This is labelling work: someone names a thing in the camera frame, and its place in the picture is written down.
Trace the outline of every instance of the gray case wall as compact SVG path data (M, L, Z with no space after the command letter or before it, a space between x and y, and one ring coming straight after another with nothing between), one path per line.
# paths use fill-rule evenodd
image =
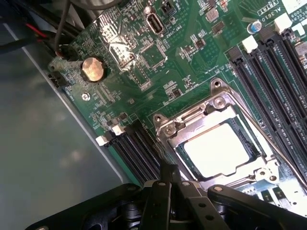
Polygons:
M0 44L26 30L0 25ZM40 45L0 56L0 223L27 226L129 180L44 74Z

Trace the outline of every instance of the blue capacitor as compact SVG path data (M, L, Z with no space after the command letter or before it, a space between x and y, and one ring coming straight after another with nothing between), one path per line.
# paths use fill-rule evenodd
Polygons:
M260 21L255 21L248 25L248 32L253 35L259 32L262 28L262 23Z

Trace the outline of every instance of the motherboard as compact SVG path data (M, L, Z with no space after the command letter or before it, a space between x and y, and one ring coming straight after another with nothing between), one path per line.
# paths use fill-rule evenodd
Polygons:
M82 31L50 77L135 183L158 178L162 159L204 188L304 216L304 190L257 127L307 181L306 4L127 0Z

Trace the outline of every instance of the red wire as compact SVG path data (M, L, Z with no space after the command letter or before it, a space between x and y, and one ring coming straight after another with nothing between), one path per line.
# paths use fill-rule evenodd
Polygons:
M39 31L38 29L36 29L34 26L32 26L29 23L25 24L26 26L28 26L31 30L33 30L35 33L37 33L38 35L40 35L43 38L47 38L48 36L46 34L44 34L43 32Z

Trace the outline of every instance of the cable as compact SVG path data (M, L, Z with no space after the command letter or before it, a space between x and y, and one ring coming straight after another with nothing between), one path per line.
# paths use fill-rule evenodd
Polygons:
M33 12L44 21L52 25L55 29L58 28L61 19L50 12L49 10L45 9L44 7L40 6L39 4L34 4L33 2L24 1L24 0L13 0L18 6L25 8L26 10ZM76 38L81 30L76 28L75 26L71 25L68 22L65 22L63 33L65 35L70 36L71 38Z
M63 8L62 16L61 16L61 21L59 23L59 26L58 26L58 29L57 29L57 33L56 33L56 37L54 39L54 49L55 49L56 54L58 56L62 56L61 51L59 49L59 41L60 41L60 38L61 38L61 35L62 35L63 27L65 25L66 18L67 18L70 6L71 6L71 1L70 0L65 0L64 8Z
M32 26L29 23L25 24L27 27L29 27L31 30L33 30L35 33L37 33L38 35L40 35L41 37L47 38L48 36L46 34L44 34L43 32L41 32L40 30L36 29L34 26Z
M12 52L12 51L20 49L24 46L27 46L27 45L35 43L35 42L40 42L42 40L44 40L44 38L31 37L31 38L24 38L24 39L20 39L20 40L17 40L17 41L13 41L13 42L10 42L10 43L5 44L5 45L1 45L0 46L0 55Z
M80 0L71 0L71 2L73 4L75 4L76 6L84 9L84 10L90 10L90 11L103 11L103 10L107 10L113 6L116 6L117 4L120 4L121 2L123 2L123 0L113 0L112 2L109 2L107 4L104 5L100 5L100 6L94 6L94 5L88 5L88 4L84 4L79 2Z

